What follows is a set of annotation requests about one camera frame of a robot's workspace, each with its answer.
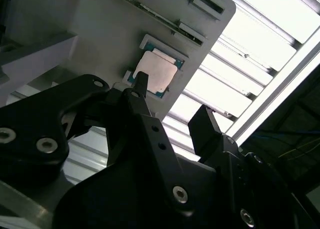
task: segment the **yellow wire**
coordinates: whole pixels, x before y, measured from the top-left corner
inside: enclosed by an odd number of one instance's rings
[[[320,145],[320,142],[317,145],[315,145],[314,147],[312,147],[310,150],[306,151],[305,153],[303,153],[301,155],[297,155],[297,156],[292,157],[292,158],[289,158],[288,161],[291,161],[291,160],[294,160],[294,159],[297,159],[297,158],[300,158],[300,157],[304,156],[305,154],[307,154],[307,153],[313,151],[314,149],[316,149],[319,145]]]
[[[303,145],[300,145],[300,146],[298,146],[298,147],[295,148],[295,149],[289,150],[289,151],[281,154],[280,156],[278,156],[278,158],[281,158],[281,157],[283,157],[284,155],[287,155],[287,154],[289,154],[289,153],[292,153],[292,152],[296,151],[297,149],[303,148],[304,146],[309,145],[309,144],[311,144],[311,143],[314,143],[314,142],[316,142],[316,141],[318,141],[318,140],[320,140],[320,137],[317,138],[317,139],[315,139],[315,140],[309,141],[309,142],[307,142],[307,143],[305,143],[305,144],[303,144]]]

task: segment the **bolt head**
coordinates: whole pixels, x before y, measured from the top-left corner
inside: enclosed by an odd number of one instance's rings
[[[173,190],[173,196],[174,198],[181,204],[185,204],[188,201],[188,194],[185,189],[183,189],[181,186],[176,185]]]

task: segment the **metal frame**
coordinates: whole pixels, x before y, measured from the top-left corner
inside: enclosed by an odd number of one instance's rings
[[[240,146],[320,63],[320,28],[226,132]]]

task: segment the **cable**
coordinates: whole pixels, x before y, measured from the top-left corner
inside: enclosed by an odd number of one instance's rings
[[[294,146],[294,145],[292,145],[292,144],[290,144],[290,143],[288,143],[288,142],[286,142],[286,141],[284,141],[284,140],[281,140],[281,139],[279,139],[279,138],[272,137],[272,136],[260,136],[260,135],[253,135],[253,136],[254,136],[254,137],[258,137],[258,138],[265,138],[265,139],[270,138],[270,139],[274,139],[274,140],[277,140],[277,141],[279,141],[279,142],[282,142],[282,143],[284,143],[284,144],[286,144],[286,145],[289,145],[289,146],[291,146],[291,147]],[[308,145],[308,144],[310,144],[310,143],[313,143],[313,142],[315,142],[315,141],[318,141],[318,140],[320,140],[320,138],[317,138],[317,139],[315,139],[315,140],[313,140],[313,141],[309,141],[309,142],[307,142],[307,143],[305,143],[305,144],[303,144],[303,145],[300,145],[300,146],[298,146],[298,147],[295,147],[294,149],[292,149],[292,150],[290,150],[290,151],[287,151],[287,152],[281,154],[280,156],[278,156],[278,158],[281,158],[281,157],[283,157],[284,155],[286,155],[286,154],[288,154],[288,153],[291,153],[291,152],[293,152],[293,151],[298,151],[298,152],[301,152],[303,155],[306,155],[306,156],[310,157],[312,160],[314,160],[316,163],[318,163],[318,160],[314,159],[312,156],[308,155],[308,154],[305,153],[304,151],[299,150],[300,148],[302,148],[302,147],[304,147],[304,146],[306,146],[306,145]]]
[[[313,151],[314,149],[316,149],[319,145],[320,145],[320,142],[319,142],[316,146],[314,146],[313,148],[311,148],[310,150],[306,151],[305,153],[312,152],[312,151]],[[291,160],[300,158],[300,157],[302,157],[303,155],[304,155],[304,154],[297,155],[297,156],[295,156],[295,157],[289,158],[288,161],[291,161]]]
[[[317,138],[317,139],[315,139],[315,140],[309,141],[309,142],[307,142],[307,143],[305,143],[305,144],[303,144],[303,145],[298,146],[297,148],[294,148],[294,149],[292,149],[292,150],[289,150],[289,151],[281,154],[280,156],[278,156],[278,158],[281,158],[281,157],[283,157],[284,155],[287,155],[287,154],[289,154],[289,153],[292,153],[292,152],[296,151],[297,149],[300,149],[300,148],[302,148],[302,147],[304,147],[304,146],[307,146],[307,145],[309,145],[309,144],[311,144],[311,143],[314,143],[314,142],[316,142],[316,141],[318,141],[318,140],[320,140],[320,138]]]

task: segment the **screw hole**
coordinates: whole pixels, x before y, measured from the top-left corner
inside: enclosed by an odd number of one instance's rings
[[[163,144],[163,143],[158,143],[158,147],[159,147],[161,150],[167,149],[166,145]]]
[[[53,145],[51,142],[45,141],[42,143],[43,148],[50,149]]]
[[[183,198],[184,195],[185,195],[181,190],[177,190],[177,191],[176,191],[176,194],[177,194],[177,196],[180,197],[180,198]]]
[[[9,133],[5,131],[0,131],[0,139],[8,139],[10,137]]]
[[[154,130],[155,132],[158,132],[158,131],[159,131],[159,128],[156,127],[155,125],[153,125],[151,128],[152,128],[152,130]]]
[[[242,172],[244,171],[244,169],[242,168],[241,165],[238,164],[238,165],[236,165],[236,167],[237,167],[240,171],[242,171]]]

